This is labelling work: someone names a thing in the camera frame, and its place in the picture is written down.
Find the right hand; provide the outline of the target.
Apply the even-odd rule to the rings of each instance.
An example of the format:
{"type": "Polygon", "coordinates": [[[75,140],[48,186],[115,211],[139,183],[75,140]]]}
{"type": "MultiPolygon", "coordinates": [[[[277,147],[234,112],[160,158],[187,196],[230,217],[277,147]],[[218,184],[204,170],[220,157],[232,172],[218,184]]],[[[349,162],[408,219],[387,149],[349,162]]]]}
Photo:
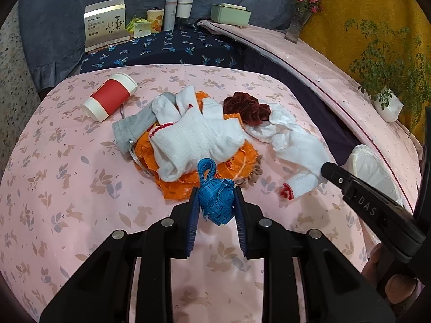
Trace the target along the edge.
{"type": "MultiPolygon", "coordinates": [[[[378,264],[381,259],[381,254],[384,246],[377,244],[370,252],[370,256],[362,269],[362,275],[376,288],[378,280],[378,264]]],[[[417,280],[395,274],[389,279],[385,286],[387,299],[392,304],[392,308],[396,311],[407,311],[416,300],[417,280]]]]}

